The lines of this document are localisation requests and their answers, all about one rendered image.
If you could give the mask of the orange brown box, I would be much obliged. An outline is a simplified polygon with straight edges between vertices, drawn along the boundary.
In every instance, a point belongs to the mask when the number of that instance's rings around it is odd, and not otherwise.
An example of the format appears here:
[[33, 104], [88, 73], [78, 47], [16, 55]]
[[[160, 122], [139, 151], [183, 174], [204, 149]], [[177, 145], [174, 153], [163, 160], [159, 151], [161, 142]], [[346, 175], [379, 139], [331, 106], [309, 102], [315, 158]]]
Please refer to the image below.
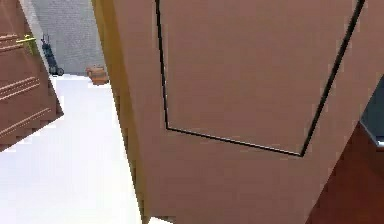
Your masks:
[[86, 73], [93, 85], [104, 85], [109, 82], [109, 77], [103, 67], [87, 67]]

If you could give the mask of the dark grey appliance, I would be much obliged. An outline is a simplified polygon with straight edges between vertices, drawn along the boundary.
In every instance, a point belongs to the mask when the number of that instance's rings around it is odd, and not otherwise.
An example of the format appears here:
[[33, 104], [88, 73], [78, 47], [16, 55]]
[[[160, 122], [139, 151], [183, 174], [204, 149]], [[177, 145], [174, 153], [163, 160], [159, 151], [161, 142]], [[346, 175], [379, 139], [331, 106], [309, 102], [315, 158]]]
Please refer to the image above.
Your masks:
[[379, 80], [361, 116], [363, 125], [372, 141], [384, 150], [384, 75]]

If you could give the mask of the brown panelled room door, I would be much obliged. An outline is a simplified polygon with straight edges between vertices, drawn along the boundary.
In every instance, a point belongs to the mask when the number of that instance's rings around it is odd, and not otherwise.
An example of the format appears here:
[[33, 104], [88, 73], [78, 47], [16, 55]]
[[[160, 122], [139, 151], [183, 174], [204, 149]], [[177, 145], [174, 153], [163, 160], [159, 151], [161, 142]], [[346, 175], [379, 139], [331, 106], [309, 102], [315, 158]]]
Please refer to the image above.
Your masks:
[[39, 50], [17, 43], [25, 34], [20, 0], [0, 0], [0, 152], [63, 116]]

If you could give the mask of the dark blue hand truck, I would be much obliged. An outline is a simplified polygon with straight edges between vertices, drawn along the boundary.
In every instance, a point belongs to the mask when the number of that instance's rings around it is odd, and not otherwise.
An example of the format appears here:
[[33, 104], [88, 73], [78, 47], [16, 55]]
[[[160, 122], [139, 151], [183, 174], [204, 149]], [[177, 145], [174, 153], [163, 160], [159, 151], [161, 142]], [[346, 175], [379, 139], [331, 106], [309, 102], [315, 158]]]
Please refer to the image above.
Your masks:
[[64, 74], [64, 69], [60, 68], [57, 64], [51, 45], [49, 43], [49, 35], [44, 34], [41, 39], [41, 42], [42, 42], [42, 50], [43, 50], [45, 59], [48, 63], [48, 72], [53, 76], [62, 76]]

